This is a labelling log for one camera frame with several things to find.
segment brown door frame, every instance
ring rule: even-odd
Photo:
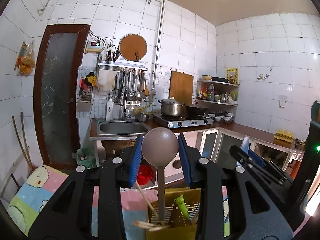
[[[60,24],[60,25],[48,25],[44,31],[41,45],[39,48],[35,80],[33,86],[33,111],[36,127],[36,135],[39,144],[40,153],[45,165],[49,165],[56,169],[72,169],[76,167],[74,164],[65,163],[52,163],[49,159],[47,147],[45,144],[43,123],[42,123],[42,109],[41,109],[41,88],[42,88],[42,76],[44,70],[44,60],[49,44],[49,39],[54,33],[78,33],[75,50],[73,53],[71,71],[70,71],[70,87],[69,95],[73,98],[73,101],[69,103],[69,118],[70,118],[70,132],[71,132],[71,144],[74,152],[80,148],[78,122],[76,118],[76,86],[77,86],[77,73],[78,67],[81,66],[84,46],[86,44],[87,36],[89,33],[90,25],[82,24]]]

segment cutting board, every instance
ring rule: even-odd
[[[193,91],[193,76],[171,71],[169,97],[182,104],[191,105]]]

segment yellow bowl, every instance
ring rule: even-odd
[[[212,76],[203,75],[202,78],[203,78],[204,80],[211,80],[211,79],[212,79]]]

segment trash bin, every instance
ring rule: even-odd
[[[97,165],[94,149],[90,147],[78,149],[76,153],[76,161],[78,165],[86,166],[88,169],[95,168]]]

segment stainless steel sink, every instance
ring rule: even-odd
[[[97,135],[110,137],[110,140],[134,138],[138,134],[145,135],[150,130],[149,126],[139,121],[104,121],[97,123]]]

